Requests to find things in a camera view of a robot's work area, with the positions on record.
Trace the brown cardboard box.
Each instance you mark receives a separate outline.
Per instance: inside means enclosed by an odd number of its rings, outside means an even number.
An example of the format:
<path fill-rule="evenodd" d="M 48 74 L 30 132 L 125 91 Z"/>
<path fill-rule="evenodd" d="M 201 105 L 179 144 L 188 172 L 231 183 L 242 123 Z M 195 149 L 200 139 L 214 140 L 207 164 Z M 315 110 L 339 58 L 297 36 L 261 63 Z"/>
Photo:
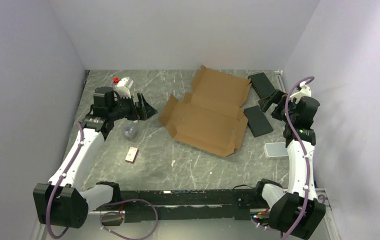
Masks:
<path fill-rule="evenodd" d="M 248 118 L 241 106 L 251 80 L 202 65 L 182 100 L 171 95 L 159 121 L 176 141 L 226 157 L 242 146 Z"/>

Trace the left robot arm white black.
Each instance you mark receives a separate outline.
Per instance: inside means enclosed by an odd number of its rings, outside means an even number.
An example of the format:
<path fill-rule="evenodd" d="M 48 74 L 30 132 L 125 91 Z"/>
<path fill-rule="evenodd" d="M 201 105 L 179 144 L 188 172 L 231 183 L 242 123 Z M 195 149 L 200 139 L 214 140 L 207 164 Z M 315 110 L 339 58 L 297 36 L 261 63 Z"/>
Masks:
<path fill-rule="evenodd" d="M 93 93 L 90 111 L 78 122 L 78 133 L 72 148 L 55 174 L 46 182 L 38 183 L 33 199 L 38 220 L 48 228 L 80 228 L 88 213 L 105 206 L 117 209 L 122 203 L 118 183 L 102 181 L 88 190 L 81 191 L 84 174 L 90 161 L 106 141 L 115 121 L 146 121 L 157 114 L 144 98 L 137 94 L 120 96 L 110 86 L 98 87 Z"/>

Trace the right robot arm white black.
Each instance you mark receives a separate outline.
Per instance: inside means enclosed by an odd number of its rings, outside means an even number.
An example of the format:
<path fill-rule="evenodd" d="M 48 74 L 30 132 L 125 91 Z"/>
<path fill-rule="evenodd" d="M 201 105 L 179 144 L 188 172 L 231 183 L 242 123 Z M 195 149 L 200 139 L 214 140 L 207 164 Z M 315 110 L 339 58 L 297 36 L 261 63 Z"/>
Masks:
<path fill-rule="evenodd" d="M 257 183 L 254 203 L 260 208 L 268 206 L 269 213 L 252 219 L 285 236 L 308 240 L 326 213 L 326 206 L 319 202 L 315 190 L 313 173 L 316 134 L 312 125 L 320 103 L 308 95 L 288 97 L 278 89 L 258 103 L 262 112 L 275 104 L 271 116 L 285 123 L 283 137 L 289 158 L 289 181 L 287 190 L 264 178 Z"/>

